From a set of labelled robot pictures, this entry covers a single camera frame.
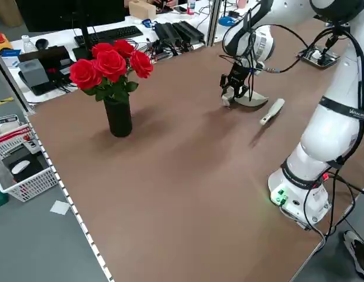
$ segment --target black keyboard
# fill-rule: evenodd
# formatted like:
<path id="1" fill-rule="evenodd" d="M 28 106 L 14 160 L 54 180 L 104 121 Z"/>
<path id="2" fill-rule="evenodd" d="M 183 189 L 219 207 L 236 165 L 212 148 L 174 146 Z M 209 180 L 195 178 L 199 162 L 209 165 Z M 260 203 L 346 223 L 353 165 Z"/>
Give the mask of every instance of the black keyboard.
<path id="1" fill-rule="evenodd" d="M 136 36 L 143 35 L 143 33 L 134 25 L 126 26 L 124 28 L 110 29 L 108 31 L 101 31 L 97 33 L 89 34 L 89 39 L 92 45 L 100 42 L 113 43 L 118 39 L 127 39 Z M 79 47 L 85 46 L 84 39 L 82 35 L 75 36 L 75 41 Z"/>

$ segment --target metal pole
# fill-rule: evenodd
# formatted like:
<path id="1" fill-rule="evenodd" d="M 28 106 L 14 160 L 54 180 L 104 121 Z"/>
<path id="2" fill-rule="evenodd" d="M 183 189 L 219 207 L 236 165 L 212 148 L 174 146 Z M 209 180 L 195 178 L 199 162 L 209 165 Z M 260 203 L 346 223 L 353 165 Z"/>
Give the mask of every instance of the metal pole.
<path id="1" fill-rule="evenodd" d="M 215 43 L 215 35 L 217 30 L 221 2 L 222 0 L 213 1 L 213 7 L 211 9 L 211 21 L 209 22 L 208 35 L 206 37 L 206 45 L 208 47 L 213 46 L 213 44 Z"/>
<path id="2" fill-rule="evenodd" d="M 76 0 L 76 7 L 77 7 L 77 14 L 78 14 L 78 21 L 80 23 L 80 28 L 82 32 L 82 37 L 84 38 L 85 42 L 85 49 L 88 59 L 92 59 L 92 43 L 89 39 L 89 32 L 88 32 L 88 24 L 86 20 L 86 15 L 84 11 L 84 5 L 82 3 L 82 0 Z"/>

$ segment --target white desk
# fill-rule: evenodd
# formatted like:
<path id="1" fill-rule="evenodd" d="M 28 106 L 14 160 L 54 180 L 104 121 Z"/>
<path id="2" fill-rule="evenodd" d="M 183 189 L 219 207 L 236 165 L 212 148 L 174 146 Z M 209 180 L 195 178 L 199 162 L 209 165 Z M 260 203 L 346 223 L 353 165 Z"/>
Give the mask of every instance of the white desk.
<path id="1" fill-rule="evenodd" d="M 208 6 L 209 5 L 209 1 L 208 0 L 201 0 L 196 2 L 196 9 L 195 11 L 198 12 L 202 7 Z M 226 10 L 230 11 L 230 10 L 234 10 L 236 9 L 236 5 L 234 4 L 231 7 L 228 7 Z M 208 13 L 209 12 L 209 8 L 205 8 L 203 11 L 203 13 Z M 244 14 L 244 10 L 238 10 L 238 12 L 240 12 L 240 14 Z M 193 26 L 197 26 L 202 20 L 204 20 L 204 22 L 202 24 L 199 25 L 199 30 L 201 32 L 203 32 L 205 35 L 208 33 L 208 28 L 209 28 L 209 20 L 210 20 L 210 16 L 207 17 L 206 14 L 201 13 L 200 15 L 198 14 L 194 14 L 194 16 L 190 16 L 187 14 L 177 14 L 177 12 L 171 12 L 171 13 L 167 13 L 167 14 L 162 14 L 162 15 L 158 15 L 157 18 L 155 19 L 155 21 L 159 22 L 160 24 L 164 24 L 166 22 L 179 22 L 179 21 L 187 21 L 189 22 L 191 25 Z M 109 25 L 100 25 L 100 26 L 96 26 L 95 30 L 97 32 L 100 31 L 105 31 L 108 29 L 115 29 L 115 28 L 121 28 L 124 26 L 129 26 L 129 25 L 136 25 L 141 32 L 143 33 L 142 36 L 137 36 L 135 38 L 132 38 L 133 40 L 137 41 L 139 43 L 139 48 L 143 47 L 146 44 L 146 39 L 149 38 L 149 40 L 151 42 L 155 41 L 158 39 L 156 33 L 150 29 L 150 28 L 146 28 L 145 26 L 143 26 L 142 24 L 138 24 L 139 23 L 139 19 L 135 18 L 133 16 L 127 16 L 125 18 L 125 20 L 123 22 L 117 22 L 117 23 L 111 23 Z M 225 26 L 221 26 L 218 25 L 217 27 L 217 31 L 216 31 L 216 39 L 215 42 L 219 42 L 222 40 L 223 35 L 225 34 L 225 32 L 228 30 L 227 27 Z M 89 33 L 94 33 L 93 28 L 88 28 Z M 78 28 L 75 28 L 75 32 L 77 35 L 81 35 L 81 30 Z M 45 38 L 48 40 L 48 46 L 62 46 L 64 45 L 66 47 L 66 49 L 69 52 L 69 56 L 71 57 L 72 60 L 75 61 L 75 55 L 73 53 L 73 48 L 77 47 L 77 44 L 75 43 L 74 37 L 75 37 L 75 33 L 73 29 L 67 29 L 64 31 L 58 31 L 58 32 L 53 32 L 53 33 L 49 33 L 49 34 L 45 34 L 45 35 L 40 35 L 40 36 L 34 36 L 31 38 L 31 41 L 33 43 L 35 43 L 38 39 L 40 38 Z M 12 46 L 14 49 L 23 49 L 23 43 L 22 40 L 16 40 L 16 41 L 12 41 L 11 42 Z M 194 45 L 194 49 L 200 48 L 202 47 L 203 44 L 196 44 Z M 14 79 L 16 80 L 17 84 L 19 85 L 20 90 L 24 93 L 24 96 L 26 98 L 26 100 L 29 103 L 42 103 L 44 101 L 53 99 L 55 97 L 58 96 L 62 96 L 65 94 L 64 91 L 61 91 L 59 89 L 55 89 L 53 91 L 50 91 L 46 94 L 43 94 L 41 96 L 35 96 L 34 93 L 23 83 L 23 81 L 20 79 L 18 73 L 19 73 L 19 68 L 16 69 L 9 69 L 12 76 L 14 77 Z"/>

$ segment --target black vase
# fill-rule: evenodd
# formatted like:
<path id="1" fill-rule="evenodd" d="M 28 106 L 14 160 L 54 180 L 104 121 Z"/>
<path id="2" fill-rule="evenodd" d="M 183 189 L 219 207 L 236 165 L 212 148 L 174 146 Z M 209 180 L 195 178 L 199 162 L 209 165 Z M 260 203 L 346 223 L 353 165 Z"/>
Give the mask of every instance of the black vase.
<path id="1" fill-rule="evenodd" d="M 132 131 L 131 109 L 128 103 L 120 103 L 111 98 L 103 100 L 109 121 L 110 131 L 115 137 L 126 137 Z"/>

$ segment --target bottle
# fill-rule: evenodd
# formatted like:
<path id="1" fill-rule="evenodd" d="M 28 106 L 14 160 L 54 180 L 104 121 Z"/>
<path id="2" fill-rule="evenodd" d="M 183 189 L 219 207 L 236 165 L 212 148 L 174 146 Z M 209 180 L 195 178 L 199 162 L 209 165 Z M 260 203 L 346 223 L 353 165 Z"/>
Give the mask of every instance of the bottle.
<path id="1" fill-rule="evenodd" d="M 24 52 L 30 53 L 38 51 L 38 49 L 35 47 L 35 45 L 30 41 L 29 35 L 23 35 L 22 41 L 24 42 Z"/>
<path id="2" fill-rule="evenodd" d="M 196 0 L 188 0 L 188 4 L 187 4 L 187 14 L 188 15 L 193 15 L 195 13 L 195 4 L 196 4 Z"/>
<path id="3" fill-rule="evenodd" d="M 9 40 L 7 40 L 7 38 L 5 37 L 4 34 L 2 34 L 0 32 L 0 51 L 2 49 L 13 49 L 11 43 L 9 42 Z"/>
<path id="4" fill-rule="evenodd" d="M 238 6 L 238 9 L 244 9 L 247 4 L 247 0 L 237 0 L 236 4 Z"/>

